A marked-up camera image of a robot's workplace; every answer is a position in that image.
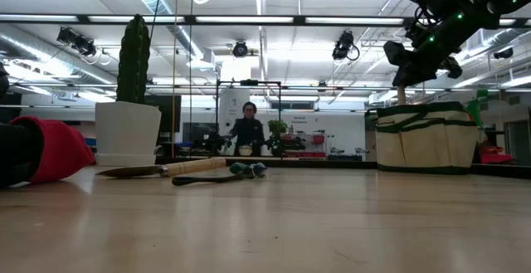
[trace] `canvas tool bag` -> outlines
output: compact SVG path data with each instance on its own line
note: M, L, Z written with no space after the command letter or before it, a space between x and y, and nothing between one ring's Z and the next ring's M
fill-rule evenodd
M399 105L376 112L378 168L409 173L465 174L477 126L459 102Z

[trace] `wooden table surface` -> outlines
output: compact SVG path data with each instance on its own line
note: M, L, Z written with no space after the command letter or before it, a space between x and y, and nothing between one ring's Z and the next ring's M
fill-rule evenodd
M531 272L530 181L272 168L177 188L98 170L0 191L0 272Z

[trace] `potted plant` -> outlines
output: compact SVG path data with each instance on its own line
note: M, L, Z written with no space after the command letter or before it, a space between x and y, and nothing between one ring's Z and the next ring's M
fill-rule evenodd
M150 42L144 19L135 15L122 38L116 102L97 103L95 108L99 165L139 166L155 162L161 113L144 105Z
M285 134L288 129L288 125L277 119L272 119L267 122L271 136L269 137L268 148L271 149L271 153L275 157L280 157L284 154L284 146L282 145L281 135Z

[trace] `green plant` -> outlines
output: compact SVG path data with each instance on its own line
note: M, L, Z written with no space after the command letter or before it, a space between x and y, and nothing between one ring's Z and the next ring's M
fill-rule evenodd
M267 122L267 125L269 125L269 131L277 138L280 138L280 135L285 133L288 129L288 125L282 121L277 119L272 119Z
M116 100L130 103L144 103L148 80L149 29L140 15L134 15L122 38L119 51L118 88Z

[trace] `green bag trim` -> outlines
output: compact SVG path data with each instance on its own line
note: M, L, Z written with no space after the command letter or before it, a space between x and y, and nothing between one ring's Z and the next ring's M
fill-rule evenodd
M465 127L476 127L475 122L473 121L465 121L465 120L457 120L457 119L418 119L418 120L427 120L426 123L423 124L412 124L410 126L405 127L407 124L392 124L389 126L384 127L376 127L376 131L379 133L389 133L389 134L398 134L401 132L409 132L416 129L425 129L428 128L434 124L443 124L443 125L459 125L459 126L465 126Z
M378 164L378 169L388 172L401 172L401 173L431 173L431 174L451 174L451 175L463 175L470 171L470 168L462 168L456 166L441 166L432 168L408 168L398 166L385 166Z
M399 105L383 109L377 109L378 118L391 116L391 115L403 115L419 112L442 112L442 111L458 111L465 112L465 107L460 102L443 102L443 103L431 103L426 105Z

